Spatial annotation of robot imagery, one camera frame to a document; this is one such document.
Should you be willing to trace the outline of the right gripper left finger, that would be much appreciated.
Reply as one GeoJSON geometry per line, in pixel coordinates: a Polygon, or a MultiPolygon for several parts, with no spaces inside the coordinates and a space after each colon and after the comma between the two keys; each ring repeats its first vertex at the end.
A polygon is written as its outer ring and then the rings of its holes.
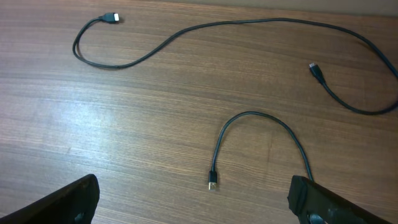
{"type": "Polygon", "coordinates": [[[88,174],[1,218],[1,224],[90,224],[100,199],[98,179],[88,174]]]}

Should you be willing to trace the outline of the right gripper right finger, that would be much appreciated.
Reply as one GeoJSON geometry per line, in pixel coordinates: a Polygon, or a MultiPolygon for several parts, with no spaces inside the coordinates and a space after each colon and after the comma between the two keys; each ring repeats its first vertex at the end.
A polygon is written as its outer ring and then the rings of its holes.
{"type": "Polygon", "coordinates": [[[292,177],[289,209],[300,223],[390,224],[306,177],[292,177]]]}

